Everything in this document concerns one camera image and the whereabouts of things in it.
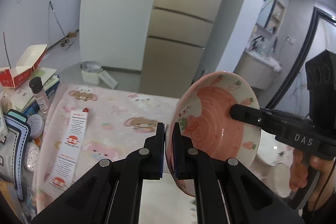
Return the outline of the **person's right hand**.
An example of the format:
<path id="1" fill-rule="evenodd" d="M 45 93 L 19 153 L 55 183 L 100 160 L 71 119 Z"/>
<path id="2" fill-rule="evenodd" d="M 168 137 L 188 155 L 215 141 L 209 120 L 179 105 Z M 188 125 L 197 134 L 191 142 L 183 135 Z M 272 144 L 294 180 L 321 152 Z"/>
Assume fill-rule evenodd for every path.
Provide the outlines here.
<path id="1" fill-rule="evenodd" d="M 335 223 L 335 161 L 311 156 L 309 165 L 321 174 L 302 210 L 302 219 L 305 223 Z M 303 164 L 303 152 L 294 149 L 290 167 L 290 189 L 296 192 L 306 187 L 307 175 L 308 168 Z"/>

